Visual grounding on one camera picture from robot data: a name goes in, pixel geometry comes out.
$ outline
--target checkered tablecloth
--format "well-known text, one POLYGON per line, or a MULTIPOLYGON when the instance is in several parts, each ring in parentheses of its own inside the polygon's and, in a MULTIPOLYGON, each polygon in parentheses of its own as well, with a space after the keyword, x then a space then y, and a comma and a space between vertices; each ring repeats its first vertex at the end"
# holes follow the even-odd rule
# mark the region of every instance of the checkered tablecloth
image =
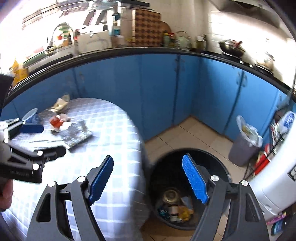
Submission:
MULTIPOLYGON (((67 151, 64 157, 47 162, 41 184, 14 181, 12 206, 2 213, 7 224, 20 240, 25 240, 34 209, 48 182, 73 182, 79 176, 86 176, 110 155, 114 159, 114 170, 100 200, 91 209, 107 241, 142 240, 139 228, 149 215, 143 201, 142 162, 146 161, 146 155, 134 123, 121 108, 100 99, 71 100, 65 113, 70 118, 84 119, 93 137, 71 152, 67 151)), ((44 142, 36 141, 59 139, 49 131, 51 116, 48 110, 41 112, 39 117, 44 131, 19 134, 13 142, 30 149, 44 146, 44 142)), ((67 201, 67 213, 74 239, 81 240, 70 201, 67 201)))

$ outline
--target floor tile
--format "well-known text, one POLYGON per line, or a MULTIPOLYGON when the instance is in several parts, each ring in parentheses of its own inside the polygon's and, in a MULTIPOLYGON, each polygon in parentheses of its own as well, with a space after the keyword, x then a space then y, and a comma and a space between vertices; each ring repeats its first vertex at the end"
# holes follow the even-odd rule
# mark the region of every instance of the floor tile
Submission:
POLYGON ((213 154, 215 157, 217 157, 226 167, 226 169, 228 169, 228 166, 231 164, 231 162, 229 160, 227 160, 224 156, 222 156, 221 154, 219 154, 218 152, 216 152, 214 149, 212 149, 211 147, 208 147, 206 149, 207 152, 213 154))
POLYGON ((168 143, 170 140, 174 139, 181 133, 185 132, 182 127, 180 126, 174 126, 172 128, 169 128, 168 130, 162 132, 161 134, 158 135, 158 137, 163 140, 164 142, 168 143))
POLYGON ((210 147, 213 148, 216 152, 220 153, 226 159, 228 159, 228 154, 232 147, 232 142, 227 138, 219 135, 211 143, 210 147))
POLYGON ((149 141, 145 142, 145 148, 148 155, 164 145, 165 142, 161 140, 158 136, 153 137, 149 141))
POLYGON ((235 165, 237 168, 241 169, 243 172, 246 172, 247 166, 244 167, 239 167, 237 165, 235 165))
POLYGON ((219 134, 201 122, 197 122, 188 132, 203 141, 207 145, 211 145, 219 134))
POLYGON ((221 239, 222 239, 222 236, 220 234, 216 233, 213 241, 221 241, 221 239))
POLYGON ((166 241, 167 240, 167 236, 161 236, 161 235, 154 235, 154 234, 150 234, 150 237, 152 238, 152 240, 154 241, 166 241))
POLYGON ((165 241, 190 241, 190 237, 167 237, 165 241))
POLYGON ((164 146, 156 149, 154 152, 148 154, 148 158, 151 163, 154 163, 158 158, 160 158, 162 155, 172 151, 173 149, 165 143, 164 146))
POLYGON ((184 231, 171 228, 156 217, 148 218, 141 229, 156 239, 162 237, 191 237, 194 234, 194 230, 184 231))
POLYGON ((168 145, 173 149, 179 148, 197 148, 205 150, 208 145, 203 143, 201 140, 190 134, 189 132, 183 132, 176 138, 168 142, 168 145))
POLYGON ((221 219, 220 219, 218 229, 217 229, 217 233, 220 234, 221 236, 224 235, 226 223, 227 223, 227 217, 225 215, 222 215, 221 219))
POLYGON ((190 116, 188 117, 186 120, 184 120, 183 122, 181 122, 179 124, 179 126, 181 126, 182 128, 184 128, 185 130, 189 130, 191 127, 193 127, 196 123, 198 123, 198 120, 195 119, 194 117, 190 116))
POLYGON ((244 171, 242 171, 241 169, 239 169, 234 164, 231 163, 227 167, 227 169, 228 169, 228 171, 230 173, 230 176, 231 176, 231 179, 232 179, 232 182, 233 183, 239 183, 244 178, 244 171))
POLYGON ((151 238, 150 235, 146 232, 142 232, 142 237, 144 241, 154 241, 153 238, 151 238))

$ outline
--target white tile wall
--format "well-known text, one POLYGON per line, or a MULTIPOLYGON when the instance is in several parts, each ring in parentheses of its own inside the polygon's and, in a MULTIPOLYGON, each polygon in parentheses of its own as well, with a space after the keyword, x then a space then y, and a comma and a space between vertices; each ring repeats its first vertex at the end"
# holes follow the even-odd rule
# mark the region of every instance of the white tile wall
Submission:
POLYGON ((172 32, 186 31, 189 36, 204 33, 203 0, 146 0, 150 8, 161 13, 172 32))
POLYGON ((209 1, 204 1, 205 33, 209 51, 222 53, 219 42, 225 39, 242 41, 246 50, 242 59, 256 63, 257 53, 267 51, 273 55, 274 76, 292 86, 296 66, 296 43, 280 29, 245 15, 218 11, 209 1))

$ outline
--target blue gripper pad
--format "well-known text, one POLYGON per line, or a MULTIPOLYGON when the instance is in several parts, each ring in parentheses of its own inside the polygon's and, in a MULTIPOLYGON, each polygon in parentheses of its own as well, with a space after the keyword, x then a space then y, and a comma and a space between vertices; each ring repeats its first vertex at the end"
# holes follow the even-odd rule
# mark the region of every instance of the blue gripper pad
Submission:
POLYGON ((183 156, 182 167, 196 198, 201 200, 202 203, 206 203, 209 199, 209 196, 207 195, 206 183, 193 164, 192 157, 189 154, 183 156))
POLYGON ((98 201, 100 199, 103 190, 109 180, 109 177, 113 171, 113 167, 113 158, 111 156, 108 156, 106 161, 100 166, 100 171, 91 183, 88 198, 90 205, 93 205, 95 201, 98 201))

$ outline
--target bottle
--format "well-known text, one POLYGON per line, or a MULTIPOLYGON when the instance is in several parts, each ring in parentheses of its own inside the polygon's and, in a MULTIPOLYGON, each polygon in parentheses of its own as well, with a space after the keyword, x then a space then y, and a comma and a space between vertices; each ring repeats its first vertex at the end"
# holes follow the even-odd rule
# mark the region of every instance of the bottle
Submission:
POLYGON ((294 215, 288 215, 284 219, 274 223, 272 225, 270 234, 272 236, 274 236, 274 235, 278 234, 279 232, 282 232, 285 229, 285 227, 291 222, 293 217, 294 217, 294 215))
POLYGON ((163 46, 168 48, 170 44, 170 35, 168 33, 163 34, 163 46))

